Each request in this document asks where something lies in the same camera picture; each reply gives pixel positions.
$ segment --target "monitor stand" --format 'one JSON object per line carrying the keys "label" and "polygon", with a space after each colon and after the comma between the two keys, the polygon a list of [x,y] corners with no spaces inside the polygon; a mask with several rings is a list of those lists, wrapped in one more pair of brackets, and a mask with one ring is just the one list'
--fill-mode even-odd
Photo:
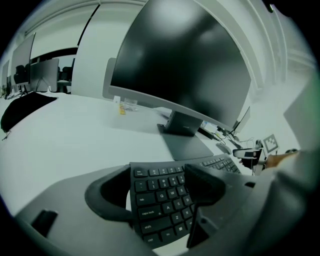
{"label": "monitor stand", "polygon": [[212,157],[211,150],[195,135],[202,120],[172,111],[166,125],[158,124],[175,161]]}

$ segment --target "black monitor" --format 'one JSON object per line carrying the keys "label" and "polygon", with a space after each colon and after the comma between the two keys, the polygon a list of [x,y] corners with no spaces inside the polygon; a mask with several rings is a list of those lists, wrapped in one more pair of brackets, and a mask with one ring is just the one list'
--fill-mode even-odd
{"label": "black monitor", "polygon": [[12,54],[12,85],[25,86],[30,83],[30,56],[36,33],[25,39]]}
{"label": "black monitor", "polygon": [[194,134],[203,120],[231,131],[250,83],[237,45],[199,4],[149,0],[124,38],[109,93],[174,110],[159,129],[182,160],[212,155]]}
{"label": "black monitor", "polygon": [[236,133],[240,133],[242,131],[242,129],[245,127],[245,125],[247,124],[248,120],[250,118],[250,107],[246,110],[244,116],[242,117],[240,122],[236,122],[233,128],[234,134]]}

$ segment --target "shift key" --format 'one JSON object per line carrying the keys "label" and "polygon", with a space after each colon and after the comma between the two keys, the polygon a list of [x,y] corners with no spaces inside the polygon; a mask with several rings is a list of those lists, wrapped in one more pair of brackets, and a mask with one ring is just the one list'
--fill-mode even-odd
{"label": "shift key", "polygon": [[142,234],[163,230],[171,226],[170,217],[163,217],[156,220],[151,220],[141,223]]}
{"label": "shift key", "polygon": [[145,193],[136,195],[136,204],[138,206],[151,205],[156,202],[154,193]]}

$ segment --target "hand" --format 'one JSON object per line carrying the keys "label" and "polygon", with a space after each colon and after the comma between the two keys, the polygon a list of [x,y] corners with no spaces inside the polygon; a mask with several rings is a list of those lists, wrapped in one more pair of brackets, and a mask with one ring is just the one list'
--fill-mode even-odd
{"label": "hand", "polygon": [[273,167],[277,167],[278,164],[285,158],[290,157],[294,154],[297,154],[298,151],[296,152],[290,152],[287,154],[279,154],[279,155],[269,155],[267,160],[265,161],[265,168],[273,168]]}

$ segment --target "monitor screen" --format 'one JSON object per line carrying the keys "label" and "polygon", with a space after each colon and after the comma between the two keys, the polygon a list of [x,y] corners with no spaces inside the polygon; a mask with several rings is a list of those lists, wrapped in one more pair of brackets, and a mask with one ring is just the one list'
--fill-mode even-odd
{"label": "monitor screen", "polygon": [[109,93],[232,130],[251,78],[228,32],[192,0],[150,0],[118,52]]}
{"label": "monitor screen", "polygon": [[12,85],[26,85],[30,82],[30,55],[35,33],[24,40],[12,54]]}
{"label": "monitor screen", "polygon": [[8,69],[9,69],[9,60],[3,65],[3,68],[2,68],[1,86],[7,86]]}

